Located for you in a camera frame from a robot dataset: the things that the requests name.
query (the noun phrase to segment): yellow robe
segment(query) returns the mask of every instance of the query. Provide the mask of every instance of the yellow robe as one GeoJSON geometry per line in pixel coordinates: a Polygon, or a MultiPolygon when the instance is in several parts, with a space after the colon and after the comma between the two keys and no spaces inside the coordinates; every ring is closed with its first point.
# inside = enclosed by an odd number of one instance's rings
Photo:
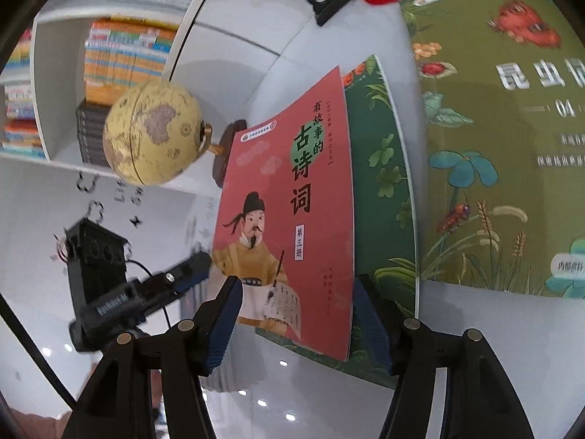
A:
{"type": "MultiPolygon", "coordinates": [[[[256,277],[261,280],[263,286],[272,284],[275,277],[278,282],[288,284],[283,266],[280,267],[279,275],[276,275],[279,260],[270,254],[264,241],[260,241],[252,249],[244,246],[240,241],[236,241],[224,249],[214,250],[211,259],[216,267],[223,272],[223,275],[236,275],[240,278],[256,277]]],[[[279,335],[284,335],[287,331],[286,325],[270,319],[252,320],[240,316],[238,321],[242,324],[270,330],[279,335]]]]}

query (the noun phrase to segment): bookshelf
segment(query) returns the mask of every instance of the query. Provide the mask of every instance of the bookshelf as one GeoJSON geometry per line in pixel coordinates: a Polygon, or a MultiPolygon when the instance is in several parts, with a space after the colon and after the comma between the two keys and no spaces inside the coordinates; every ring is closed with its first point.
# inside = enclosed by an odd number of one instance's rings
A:
{"type": "MultiPolygon", "coordinates": [[[[0,157],[83,170],[115,177],[106,167],[82,162],[76,136],[75,110],[84,99],[84,41],[93,21],[120,15],[177,25],[163,78],[169,78],[174,60],[188,34],[188,27],[204,0],[193,0],[187,11],[162,4],[128,0],[49,0],[36,15],[32,27],[30,69],[6,70],[0,75],[0,89],[13,82],[30,80],[33,106],[46,160],[0,151],[0,157]]],[[[182,176],[165,184],[167,188],[217,195],[216,186],[198,183],[200,171],[211,173],[213,158],[203,157],[182,176]]]]}

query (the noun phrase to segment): black hat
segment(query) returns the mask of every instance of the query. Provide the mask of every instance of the black hat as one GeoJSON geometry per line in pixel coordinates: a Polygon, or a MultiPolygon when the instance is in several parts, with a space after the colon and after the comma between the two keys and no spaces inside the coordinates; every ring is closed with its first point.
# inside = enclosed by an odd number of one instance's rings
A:
{"type": "Polygon", "coordinates": [[[242,216],[246,216],[248,213],[256,211],[257,209],[264,211],[264,201],[260,199],[260,195],[257,191],[253,191],[246,196],[244,209],[242,209],[242,216]]]}
{"type": "Polygon", "coordinates": [[[252,211],[256,211],[258,209],[265,211],[264,200],[260,199],[260,195],[258,194],[257,191],[252,191],[251,193],[248,193],[248,196],[246,196],[242,212],[238,214],[235,218],[233,218],[232,221],[230,221],[227,224],[224,224],[223,226],[227,228],[233,225],[232,234],[234,234],[236,232],[236,226],[238,225],[238,222],[242,218],[244,218],[248,213],[251,213],[252,211]]]}

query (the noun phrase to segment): blue flower illustration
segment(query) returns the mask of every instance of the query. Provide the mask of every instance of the blue flower illustration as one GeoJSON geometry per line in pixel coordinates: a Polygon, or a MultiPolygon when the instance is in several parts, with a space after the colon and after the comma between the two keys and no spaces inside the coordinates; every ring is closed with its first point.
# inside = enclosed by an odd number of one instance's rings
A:
{"type": "MultiPolygon", "coordinates": [[[[574,241],[571,244],[570,252],[571,254],[585,254],[585,239],[574,241]]],[[[585,299],[585,279],[575,278],[575,274],[571,274],[570,271],[567,272],[566,276],[566,278],[549,277],[545,281],[546,287],[552,292],[562,292],[564,299],[585,299]]]]}
{"type": "Polygon", "coordinates": [[[475,183],[476,173],[482,185],[493,186],[498,181],[498,172],[478,151],[457,153],[456,151],[440,151],[429,157],[429,165],[440,170],[451,170],[449,184],[456,188],[469,188],[475,183]]]}

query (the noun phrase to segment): calligraphy brush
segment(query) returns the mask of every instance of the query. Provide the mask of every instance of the calligraphy brush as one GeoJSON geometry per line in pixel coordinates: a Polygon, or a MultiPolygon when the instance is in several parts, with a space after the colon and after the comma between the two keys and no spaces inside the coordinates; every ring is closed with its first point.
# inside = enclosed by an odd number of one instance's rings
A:
{"type": "Polygon", "coordinates": [[[270,302],[270,299],[274,297],[274,291],[276,290],[276,278],[279,277],[280,268],[283,265],[283,257],[284,257],[284,249],[280,253],[280,260],[279,260],[279,268],[276,270],[276,275],[274,276],[274,282],[272,283],[272,289],[268,292],[268,299],[266,299],[266,303],[270,302]]]}

